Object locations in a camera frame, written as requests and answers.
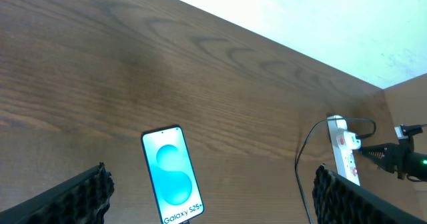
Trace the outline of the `white charger plug adapter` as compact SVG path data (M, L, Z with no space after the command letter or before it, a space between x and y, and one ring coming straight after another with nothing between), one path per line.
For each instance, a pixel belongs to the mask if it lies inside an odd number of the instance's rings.
M356 134L349 131L340 131L336 137L337 146L341 150L357 150L361 148L361 140L356 138Z

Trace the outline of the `blue Samsung Galaxy smartphone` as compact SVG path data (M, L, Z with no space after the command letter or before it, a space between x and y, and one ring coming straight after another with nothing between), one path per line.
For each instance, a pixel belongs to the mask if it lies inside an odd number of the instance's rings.
M189 223L203 214L205 207L181 126L144 131L141 146L161 223Z

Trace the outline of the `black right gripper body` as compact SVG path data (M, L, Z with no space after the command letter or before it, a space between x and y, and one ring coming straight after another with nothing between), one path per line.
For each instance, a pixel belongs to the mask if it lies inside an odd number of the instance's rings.
M426 154L415 152L414 144L414 136L423 133L426 124L405 126L407 126L408 138L399 140L402 151L402 172L410 181L426 181Z

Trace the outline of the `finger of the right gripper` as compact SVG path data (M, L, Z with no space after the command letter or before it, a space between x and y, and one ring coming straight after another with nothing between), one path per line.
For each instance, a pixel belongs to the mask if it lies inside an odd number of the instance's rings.
M397 171L396 154L398 152L398 144L385 143L367 147L361 147L359 153L371 160L380 169L389 173Z

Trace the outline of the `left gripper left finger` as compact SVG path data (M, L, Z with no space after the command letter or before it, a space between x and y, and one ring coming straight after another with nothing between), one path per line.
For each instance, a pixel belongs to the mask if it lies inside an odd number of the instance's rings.
M6 224L103 224L114 192L111 173L100 163L1 212Z

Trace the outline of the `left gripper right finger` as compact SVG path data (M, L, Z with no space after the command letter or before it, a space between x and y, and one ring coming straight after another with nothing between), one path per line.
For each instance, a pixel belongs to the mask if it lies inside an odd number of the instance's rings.
M312 197L320 224L426 224L325 165L316 170Z

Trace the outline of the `white power strip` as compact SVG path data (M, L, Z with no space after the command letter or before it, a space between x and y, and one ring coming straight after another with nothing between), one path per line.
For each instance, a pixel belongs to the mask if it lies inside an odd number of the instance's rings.
M360 179L354 158L353 151L357 150L341 150L337 146L336 137L340 131L348 131L346 120L342 116L333 115L328 117L328 130L330 134L330 141L334 152L334 159L338 174L345 177L347 180L356 185L360 185Z

